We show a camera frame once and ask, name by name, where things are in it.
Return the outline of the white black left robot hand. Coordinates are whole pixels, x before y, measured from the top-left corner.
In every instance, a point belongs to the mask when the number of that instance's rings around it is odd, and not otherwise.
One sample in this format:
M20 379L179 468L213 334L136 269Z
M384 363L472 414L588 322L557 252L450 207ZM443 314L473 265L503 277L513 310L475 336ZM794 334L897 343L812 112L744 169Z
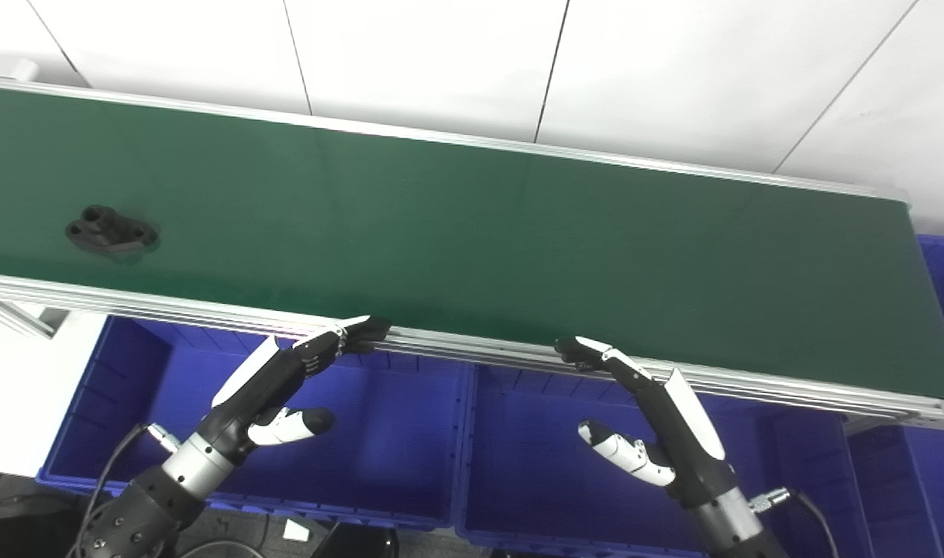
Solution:
M303 384L343 354L373 352L391 321L376 315L339 320L280 346L267 336L225 381L198 423L197 445L241 466L259 447L294 443L328 432L336 418L327 408L292 408Z

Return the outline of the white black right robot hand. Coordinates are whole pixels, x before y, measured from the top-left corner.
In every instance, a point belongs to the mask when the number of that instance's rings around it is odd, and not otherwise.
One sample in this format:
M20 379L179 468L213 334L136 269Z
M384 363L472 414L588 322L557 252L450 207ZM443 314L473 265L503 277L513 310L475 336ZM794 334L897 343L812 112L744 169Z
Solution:
M677 368L664 382L616 347L583 336L558 339L564 363L609 372L627 392L655 434L641 440L617 432L595 418L579 422L577 433L589 448L643 483L662 487L692 509L720 501L740 481L716 428L698 396Z

